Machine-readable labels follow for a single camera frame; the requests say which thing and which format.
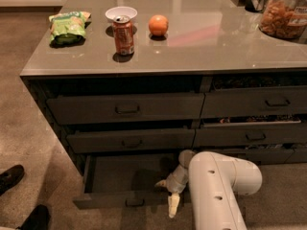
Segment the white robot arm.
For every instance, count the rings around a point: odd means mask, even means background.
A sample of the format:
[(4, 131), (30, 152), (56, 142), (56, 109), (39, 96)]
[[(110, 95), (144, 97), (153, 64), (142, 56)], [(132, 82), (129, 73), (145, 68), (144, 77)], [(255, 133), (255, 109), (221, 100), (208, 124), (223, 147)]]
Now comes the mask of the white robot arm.
[(175, 170), (156, 183), (170, 193), (169, 216), (176, 215), (180, 194), (188, 189), (196, 230), (247, 230), (236, 196), (259, 191), (259, 168), (244, 159), (189, 149), (180, 153), (178, 161)]

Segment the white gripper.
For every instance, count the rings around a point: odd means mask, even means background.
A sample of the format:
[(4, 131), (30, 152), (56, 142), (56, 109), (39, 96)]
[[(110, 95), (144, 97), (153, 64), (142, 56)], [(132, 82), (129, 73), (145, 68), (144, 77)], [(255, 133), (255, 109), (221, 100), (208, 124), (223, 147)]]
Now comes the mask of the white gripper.
[(155, 183), (155, 187), (167, 188), (171, 193), (168, 196), (169, 217), (172, 219), (177, 214), (180, 196), (188, 183), (188, 170), (181, 165), (171, 172), (168, 177)]

